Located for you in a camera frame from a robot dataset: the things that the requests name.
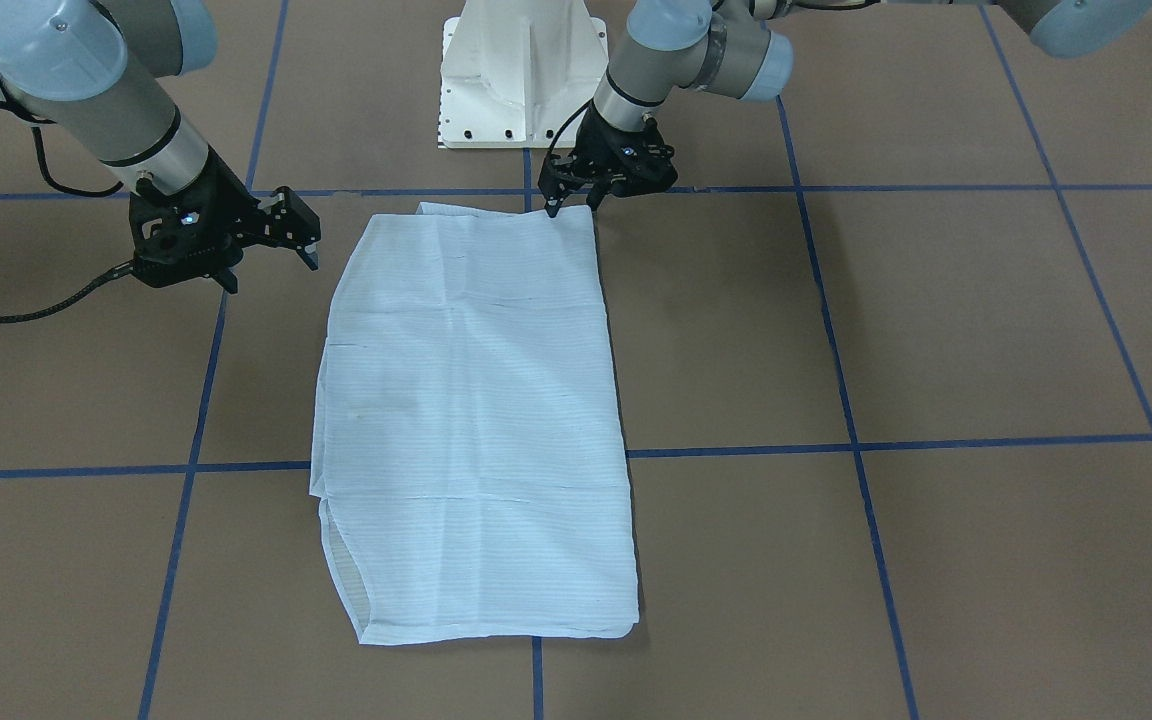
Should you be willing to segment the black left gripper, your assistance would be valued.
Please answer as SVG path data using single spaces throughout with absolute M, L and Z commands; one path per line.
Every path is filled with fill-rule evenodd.
M 675 149 L 664 142 L 654 118 L 641 131 L 623 131 L 584 104 L 559 127 L 545 152 L 538 179 L 545 213 L 558 218 L 567 197 L 585 187 L 591 211 L 608 196 L 664 194 L 679 179 L 673 156 Z

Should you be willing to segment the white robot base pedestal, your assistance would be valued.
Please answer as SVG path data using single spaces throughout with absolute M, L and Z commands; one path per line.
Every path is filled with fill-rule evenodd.
M 442 149 L 548 149 L 608 63 L 584 1 L 467 1 L 440 40 Z

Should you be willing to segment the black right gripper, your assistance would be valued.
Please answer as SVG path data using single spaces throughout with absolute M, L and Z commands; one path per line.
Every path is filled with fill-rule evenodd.
M 161 192 L 143 173 L 132 188 L 129 223 L 131 274 L 152 288 L 205 278 L 237 293 L 233 266 L 244 255 L 238 234 L 256 232 L 257 225 L 274 247 L 294 247 L 308 270 L 320 268 L 316 242 L 323 237 L 321 220 L 306 200 L 280 185 L 257 204 L 212 149 L 198 177 L 179 192 Z

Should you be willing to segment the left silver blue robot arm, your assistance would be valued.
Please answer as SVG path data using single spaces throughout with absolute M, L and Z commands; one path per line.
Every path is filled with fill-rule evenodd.
M 536 206 L 1152 194 L 1152 1 L 635 1 Z

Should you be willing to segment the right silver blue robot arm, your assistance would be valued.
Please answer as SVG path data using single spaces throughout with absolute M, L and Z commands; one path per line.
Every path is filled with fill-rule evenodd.
M 256 199 L 161 86 L 217 51 L 202 1 L 0 1 L 0 109 L 63 128 L 129 191 L 119 273 L 150 287 L 206 278 L 237 291 L 247 247 L 319 266 L 314 210 L 288 187 Z

